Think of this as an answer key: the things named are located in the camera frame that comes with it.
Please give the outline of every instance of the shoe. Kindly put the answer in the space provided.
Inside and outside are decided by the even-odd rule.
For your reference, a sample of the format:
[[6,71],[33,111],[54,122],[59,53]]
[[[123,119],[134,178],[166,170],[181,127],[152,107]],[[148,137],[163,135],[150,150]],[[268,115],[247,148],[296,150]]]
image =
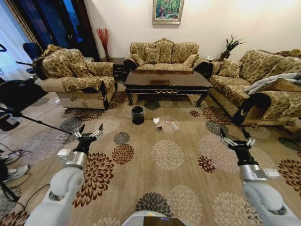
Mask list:
[[9,169],[8,170],[8,176],[6,180],[3,182],[8,182],[10,180],[18,179],[21,176],[23,176],[25,173],[27,173],[29,170],[29,165],[24,165],[15,169]]
[[16,153],[10,153],[9,155],[1,156],[0,158],[4,160],[5,164],[10,164],[17,161],[20,158],[20,155]]

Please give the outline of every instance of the floral upholstered sofa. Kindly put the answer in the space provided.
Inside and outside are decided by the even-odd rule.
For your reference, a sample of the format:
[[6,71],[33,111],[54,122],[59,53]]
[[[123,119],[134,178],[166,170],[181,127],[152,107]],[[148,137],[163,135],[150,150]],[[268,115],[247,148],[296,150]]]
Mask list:
[[[157,50],[158,54],[150,53],[150,62],[148,63],[148,51]],[[132,42],[130,45],[130,54],[124,60],[125,70],[139,72],[146,71],[199,71],[201,64],[206,62],[198,57],[198,44],[194,42],[174,43],[167,39],[160,39],[156,42]],[[183,63],[191,55],[197,55],[191,66]]]
[[55,92],[63,107],[108,109],[117,90],[113,63],[90,62],[78,49],[60,49],[34,59],[33,66],[46,92]]
[[224,60],[209,64],[213,66],[209,81],[214,86],[210,94],[236,125],[290,125],[301,117],[301,87],[298,85],[279,79],[251,95],[244,91],[263,78],[301,73],[300,58],[250,50],[239,62]]

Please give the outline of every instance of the curtain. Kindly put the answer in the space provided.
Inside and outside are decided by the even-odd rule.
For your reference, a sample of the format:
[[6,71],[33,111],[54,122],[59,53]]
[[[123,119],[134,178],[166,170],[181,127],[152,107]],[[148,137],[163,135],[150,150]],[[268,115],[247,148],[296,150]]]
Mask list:
[[12,14],[14,15],[15,19],[19,23],[20,27],[22,28],[22,30],[26,34],[27,38],[31,42],[37,43],[39,45],[39,47],[41,48],[40,44],[38,43],[37,39],[35,38],[35,36],[31,32],[30,28],[28,27],[27,23],[25,22],[25,20],[21,16],[21,13],[17,9],[17,7],[14,4],[14,2],[12,0],[5,0],[5,2],[7,4],[7,6],[8,6],[8,8],[10,9],[10,11],[12,12]]
[[16,63],[16,61],[32,63],[23,50],[23,44],[29,40],[3,1],[0,3],[0,15],[0,44],[2,45],[0,47],[0,77],[6,81],[30,78],[31,75],[26,72],[26,69],[30,67]]

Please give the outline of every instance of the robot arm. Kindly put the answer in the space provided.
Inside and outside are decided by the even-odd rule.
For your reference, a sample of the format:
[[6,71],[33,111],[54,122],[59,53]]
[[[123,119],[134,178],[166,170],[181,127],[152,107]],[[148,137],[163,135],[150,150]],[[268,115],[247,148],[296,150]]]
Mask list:
[[268,178],[280,175],[276,169],[260,168],[249,152],[255,139],[244,129],[243,133],[248,141],[232,141],[225,138],[225,133],[221,129],[222,141],[228,143],[228,148],[234,150],[238,158],[246,199],[254,206],[264,226],[301,226],[301,221],[284,203],[281,194],[272,186],[263,183]]
[[83,130],[84,125],[75,133],[79,144],[73,151],[63,149],[57,154],[65,168],[52,177],[43,201],[30,214],[25,226],[68,225],[73,200],[84,181],[83,170],[90,144],[101,137],[103,125],[92,134],[81,134]]

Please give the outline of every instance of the framed painting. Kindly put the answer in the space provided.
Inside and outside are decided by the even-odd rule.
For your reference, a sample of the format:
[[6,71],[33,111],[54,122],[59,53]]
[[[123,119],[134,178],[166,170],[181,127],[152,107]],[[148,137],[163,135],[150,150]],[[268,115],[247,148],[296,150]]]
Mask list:
[[184,0],[154,0],[153,24],[180,24]]

